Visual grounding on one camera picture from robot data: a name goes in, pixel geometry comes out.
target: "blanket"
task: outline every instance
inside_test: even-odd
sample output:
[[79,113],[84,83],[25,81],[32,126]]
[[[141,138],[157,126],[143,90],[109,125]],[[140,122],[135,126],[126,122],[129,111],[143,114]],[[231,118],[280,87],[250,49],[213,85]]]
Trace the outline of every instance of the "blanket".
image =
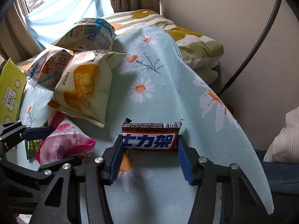
[[[93,157],[114,144],[127,117],[135,123],[183,119],[180,134],[189,146],[215,164],[239,164],[272,213],[269,185],[249,140],[221,100],[183,63],[171,36],[160,28],[145,27],[119,36],[113,50],[127,56],[112,70],[105,127],[72,118],[96,140]],[[24,96],[20,112],[24,124],[38,127],[51,115],[47,101],[52,92],[40,91],[29,89]],[[24,161],[18,164],[31,167]],[[196,189],[184,179],[175,152],[133,150],[123,157],[114,184],[105,187],[113,221],[123,224],[187,223]],[[214,223],[219,223],[220,212],[218,185]]]

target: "blue curtain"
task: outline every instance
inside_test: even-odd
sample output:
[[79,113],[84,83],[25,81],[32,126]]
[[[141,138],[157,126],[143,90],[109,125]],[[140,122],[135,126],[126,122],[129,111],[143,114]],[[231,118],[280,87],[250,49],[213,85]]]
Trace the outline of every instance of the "blue curtain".
[[113,12],[110,0],[48,0],[25,18],[30,33],[45,49],[80,19],[100,18]]

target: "snack bag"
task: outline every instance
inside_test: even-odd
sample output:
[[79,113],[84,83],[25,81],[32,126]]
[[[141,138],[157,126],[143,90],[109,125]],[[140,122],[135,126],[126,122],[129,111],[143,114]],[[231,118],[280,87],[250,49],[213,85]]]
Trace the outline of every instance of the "snack bag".
[[73,52],[57,46],[42,51],[31,63],[20,69],[24,71],[28,83],[35,88],[53,91]]
[[83,18],[53,45],[72,51],[112,50],[114,27],[101,18]]
[[105,125],[107,102],[112,79],[111,69],[125,54],[99,50],[75,53],[54,89],[48,103],[58,111]]
[[0,124],[18,119],[25,84],[24,74],[11,59],[2,63],[0,67]]
[[70,156],[85,157],[92,154],[95,140],[84,134],[65,114],[56,112],[50,126],[56,130],[41,140],[36,155],[41,165]]

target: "orange flower center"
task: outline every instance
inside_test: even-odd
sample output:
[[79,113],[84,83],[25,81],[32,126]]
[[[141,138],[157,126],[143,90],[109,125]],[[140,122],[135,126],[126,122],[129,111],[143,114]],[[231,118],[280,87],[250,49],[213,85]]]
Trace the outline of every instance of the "orange flower center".
[[141,84],[141,85],[137,85],[137,86],[135,87],[135,91],[136,91],[137,93],[143,93],[145,90],[146,90],[146,87],[145,87],[143,84]]
[[130,158],[130,156],[127,154],[127,155],[124,155],[123,156],[123,160],[121,162],[121,167],[119,168],[119,173],[122,172],[129,172],[132,168],[132,159]]
[[135,60],[137,60],[138,56],[137,55],[131,55],[127,57],[127,62],[132,63]]
[[143,42],[145,42],[145,43],[148,43],[148,42],[151,42],[151,41],[152,41],[152,38],[146,38],[146,39],[143,40]]
[[31,110],[31,106],[28,107],[27,114],[29,114],[30,110]]
[[223,105],[223,102],[220,100],[220,98],[218,98],[218,96],[211,89],[209,89],[208,93],[205,95],[210,95],[212,97],[212,101],[216,101],[216,102],[220,103],[221,105]]

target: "pink snack package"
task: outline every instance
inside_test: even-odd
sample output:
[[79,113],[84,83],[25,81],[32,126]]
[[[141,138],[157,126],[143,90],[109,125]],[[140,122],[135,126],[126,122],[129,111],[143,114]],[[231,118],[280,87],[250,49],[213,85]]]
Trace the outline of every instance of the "pink snack package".
[[90,156],[95,140],[83,133],[68,117],[57,111],[50,126],[56,129],[39,145],[36,160],[45,165],[70,156]]

